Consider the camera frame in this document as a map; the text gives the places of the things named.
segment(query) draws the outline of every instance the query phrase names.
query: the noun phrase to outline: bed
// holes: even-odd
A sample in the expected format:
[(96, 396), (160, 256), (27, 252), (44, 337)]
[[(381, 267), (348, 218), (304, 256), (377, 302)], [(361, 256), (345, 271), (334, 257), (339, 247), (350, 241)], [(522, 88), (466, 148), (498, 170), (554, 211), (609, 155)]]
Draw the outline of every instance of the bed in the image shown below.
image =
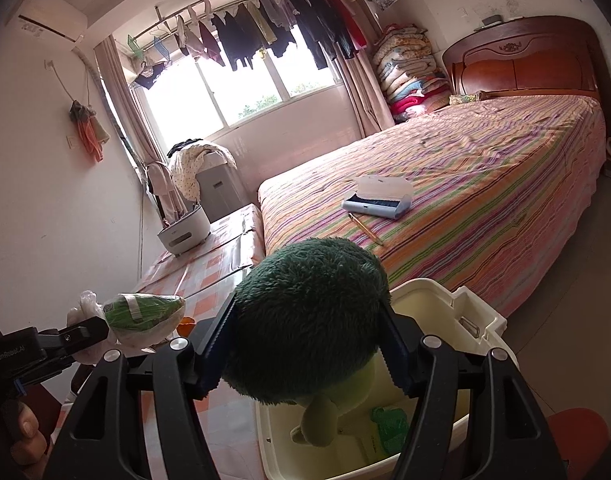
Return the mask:
[[(266, 253), (310, 237), (373, 251), (391, 287), (429, 277), (468, 286), (504, 316), (535, 287), (595, 191), (611, 134), (611, 83), (594, 31), (572, 18), (522, 18), (445, 51), (459, 93), (492, 100), (443, 108), (273, 177), (259, 190)], [(362, 174), (413, 182), (397, 221), (342, 211)]]

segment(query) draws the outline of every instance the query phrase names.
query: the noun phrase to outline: green plush toy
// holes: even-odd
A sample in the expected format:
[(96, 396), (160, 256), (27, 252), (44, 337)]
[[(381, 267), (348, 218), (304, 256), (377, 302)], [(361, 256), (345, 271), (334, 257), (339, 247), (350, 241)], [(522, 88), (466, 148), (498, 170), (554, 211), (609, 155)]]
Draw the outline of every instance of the green plush toy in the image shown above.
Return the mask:
[(224, 372), (239, 393), (305, 407), (295, 442), (328, 446), (337, 417), (369, 392), (387, 276), (344, 238), (312, 238), (265, 258), (235, 290), (238, 319)]

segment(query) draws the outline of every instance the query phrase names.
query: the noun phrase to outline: plush toy foot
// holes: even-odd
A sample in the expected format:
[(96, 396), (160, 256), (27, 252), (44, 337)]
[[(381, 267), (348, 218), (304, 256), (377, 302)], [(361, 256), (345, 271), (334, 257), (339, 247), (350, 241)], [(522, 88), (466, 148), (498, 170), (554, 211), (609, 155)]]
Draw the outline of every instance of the plush toy foot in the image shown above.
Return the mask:
[(314, 447), (330, 446), (337, 434), (337, 406), (330, 397), (317, 394), (305, 409), (301, 426), (290, 432), (292, 442)]

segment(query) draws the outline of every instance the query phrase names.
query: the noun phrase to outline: fingernail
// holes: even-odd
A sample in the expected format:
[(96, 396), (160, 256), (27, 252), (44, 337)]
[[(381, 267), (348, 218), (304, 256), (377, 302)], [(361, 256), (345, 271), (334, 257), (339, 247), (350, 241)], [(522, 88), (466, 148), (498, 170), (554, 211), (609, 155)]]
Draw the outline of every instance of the fingernail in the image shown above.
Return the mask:
[(27, 437), (30, 438), (32, 437), (32, 424), (29, 422), (24, 422), (22, 424), (22, 428), (23, 428), (23, 434)]

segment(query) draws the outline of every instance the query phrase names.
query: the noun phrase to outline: air conditioner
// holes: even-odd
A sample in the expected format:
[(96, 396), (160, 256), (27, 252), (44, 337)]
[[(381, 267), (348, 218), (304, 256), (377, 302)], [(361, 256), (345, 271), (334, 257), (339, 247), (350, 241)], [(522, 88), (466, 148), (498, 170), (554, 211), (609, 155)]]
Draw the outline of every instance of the air conditioner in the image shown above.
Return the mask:
[(83, 39), (88, 18), (64, 0), (24, 0), (16, 25), (39, 41), (68, 51)]

